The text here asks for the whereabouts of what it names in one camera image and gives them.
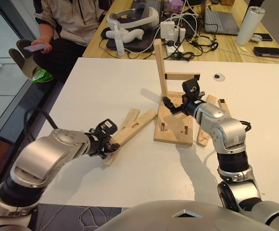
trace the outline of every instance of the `white vr controller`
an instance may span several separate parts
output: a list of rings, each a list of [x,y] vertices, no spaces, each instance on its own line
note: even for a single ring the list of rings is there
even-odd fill
[[[119,33],[122,37],[123,43],[129,43],[132,42],[135,38],[142,40],[144,31],[141,29],[135,29],[132,31],[128,31],[124,29],[123,27],[120,27]],[[106,37],[109,39],[114,39],[115,38],[115,32],[113,30],[109,30],[106,32]]]

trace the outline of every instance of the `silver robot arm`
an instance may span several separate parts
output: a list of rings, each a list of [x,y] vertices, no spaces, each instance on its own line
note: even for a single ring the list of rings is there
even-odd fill
[[[186,94],[181,106],[175,107],[167,97],[163,102],[174,115],[183,112],[193,116],[211,136],[223,180],[217,186],[223,207],[279,230],[279,204],[261,200],[252,166],[248,164],[244,126],[226,111],[201,100],[204,92],[200,92],[195,78],[182,86]]]
[[[109,119],[90,133],[54,129],[26,146],[0,185],[0,226],[27,227],[40,198],[63,165],[82,155],[103,159],[118,149],[109,140],[117,126]]]

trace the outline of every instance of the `green bag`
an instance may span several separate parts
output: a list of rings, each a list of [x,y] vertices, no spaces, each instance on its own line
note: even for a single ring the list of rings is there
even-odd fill
[[[43,83],[48,82],[53,79],[53,75],[49,72],[45,71],[44,69],[37,67],[31,82],[33,83]]]

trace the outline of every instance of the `smartphone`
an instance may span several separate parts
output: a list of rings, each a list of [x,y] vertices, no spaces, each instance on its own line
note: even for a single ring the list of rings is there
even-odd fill
[[[278,57],[279,48],[274,47],[254,47],[254,53],[258,56]]]
[[[272,37],[269,34],[262,34],[262,33],[254,33],[254,34],[260,35],[263,38],[262,41],[269,41],[269,42],[273,41]]]
[[[24,50],[35,52],[35,51],[43,50],[45,47],[47,47],[47,45],[45,45],[44,43],[38,43],[32,46],[24,47]]]

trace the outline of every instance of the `white vr headset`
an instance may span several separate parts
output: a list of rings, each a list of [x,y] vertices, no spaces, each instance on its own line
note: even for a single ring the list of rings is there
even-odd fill
[[[120,23],[118,18],[133,13],[137,21],[131,23]],[[147,7],[144,3],[139,3],[135,9],[129,9],[118,13],[111,13],[107,17],[107,23],[111,30],[115,30],[114,26],[117,25],[118,29],[124,29],[141,26],[143,30],[149,30],[159,25],[159,13],[152,7]]]

